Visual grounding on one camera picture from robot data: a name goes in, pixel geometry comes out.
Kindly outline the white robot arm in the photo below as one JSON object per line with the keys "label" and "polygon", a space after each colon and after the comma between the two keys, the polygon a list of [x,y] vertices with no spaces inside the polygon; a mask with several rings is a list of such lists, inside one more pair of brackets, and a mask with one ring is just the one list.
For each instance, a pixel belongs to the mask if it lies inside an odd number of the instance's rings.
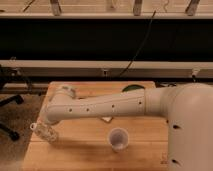
{"label": "white robot arm", "polygon": [[213,86],[189,83],[77,99],[60,85],[41,108],[54,125],[78,118],[159,116],[168,121],[168,171],[213,171]]}

